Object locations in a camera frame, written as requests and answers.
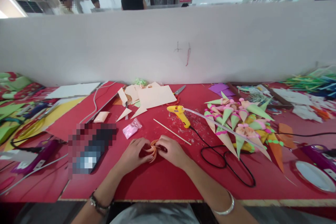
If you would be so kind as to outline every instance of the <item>glue gun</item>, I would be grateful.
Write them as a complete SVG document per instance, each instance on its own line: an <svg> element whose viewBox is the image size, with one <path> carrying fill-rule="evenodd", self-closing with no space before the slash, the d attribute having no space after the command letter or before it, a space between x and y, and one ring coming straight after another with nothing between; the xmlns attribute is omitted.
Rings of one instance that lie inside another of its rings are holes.
<svg viewBox="0 0 336 224"><path fill-rule="evenodd" d="M189 128L189 126L190 126L190 122L189 122L189 120L186 118L186 116L184 115L184 109L183 109L183 106L169 106L169 107L167 107L167 110L168 110L169 112L173 112L173 113L175 113L175 114L181 119L181 121L183 122L184 127L185 127L185 128Z"/></svg>

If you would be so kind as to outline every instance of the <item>purple paper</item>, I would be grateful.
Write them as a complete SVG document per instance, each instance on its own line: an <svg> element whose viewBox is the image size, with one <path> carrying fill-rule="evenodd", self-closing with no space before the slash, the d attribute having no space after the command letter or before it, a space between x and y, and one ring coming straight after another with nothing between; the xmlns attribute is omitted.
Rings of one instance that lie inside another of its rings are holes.
<svg viewBox="0 0 336 224"><path fill-rule="evenodd" d="M226 89L226 90L224 90L223 93L224 93L226 96L235 96L235 94L234 94L230 89Z"/></svg>
<svg viewBox="0 0 336 224"><path fill-rule="evenodd" d="M215 84L215 85L209 87L209 89L216 94L218 94L218 93L220 94L221 91L224 92L224 90L228 89L228 88L229 87L227 85L225 85L224 83L218 83L218 84Z"/></svg>

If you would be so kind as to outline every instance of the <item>silver bangle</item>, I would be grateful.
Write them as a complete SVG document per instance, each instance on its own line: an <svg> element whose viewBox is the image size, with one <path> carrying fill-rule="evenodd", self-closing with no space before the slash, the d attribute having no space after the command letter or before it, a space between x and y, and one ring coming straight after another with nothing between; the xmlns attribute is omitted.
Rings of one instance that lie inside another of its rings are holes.
<svg viewBox="0 0 336 224"><path fill-rule="evenodd" d="M235 205L235 199L233 198L232 194L228 191L228 193L230 194L230 197L231 197L231 206L228 210L224 211L224 212L217 212L215 210L213 210L213 212L215 212L216 214L218 215L228 215L229 213L232 212L233 208L234 208L234 205Z"/></svg>

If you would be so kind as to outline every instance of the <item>pink plastic bag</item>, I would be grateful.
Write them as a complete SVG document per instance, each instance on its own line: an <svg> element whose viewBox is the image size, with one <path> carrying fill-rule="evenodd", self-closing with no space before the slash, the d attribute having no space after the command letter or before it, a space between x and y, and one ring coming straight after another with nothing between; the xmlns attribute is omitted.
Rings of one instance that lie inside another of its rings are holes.
<svg viewBox="0 0 336 224"><path fill-rule="evenodd" d="M138 121L137 118L135 118L134 121L131 124L127 125L122 131L123 131L126 139L129 139L141 127L142 127L141 123Z"/></svg>

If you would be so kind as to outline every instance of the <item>scissors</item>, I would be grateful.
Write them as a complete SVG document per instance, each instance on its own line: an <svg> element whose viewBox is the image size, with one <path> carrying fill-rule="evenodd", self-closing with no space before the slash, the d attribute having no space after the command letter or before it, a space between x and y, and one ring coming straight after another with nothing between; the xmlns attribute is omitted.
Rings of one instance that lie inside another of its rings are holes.
<svg viewBox="0 0 336 224"><path fill-rule="evenodd" d="M180 87L178 90L175 91L175 93L173 93L175 95L175 98L177 99L176 101L172 102L172 103L167 103L166 105L168 106L174 106L179 104L180 102L180 97L179 97L179 93L182 92L182 90L185 88L186 85Z"/></svg>

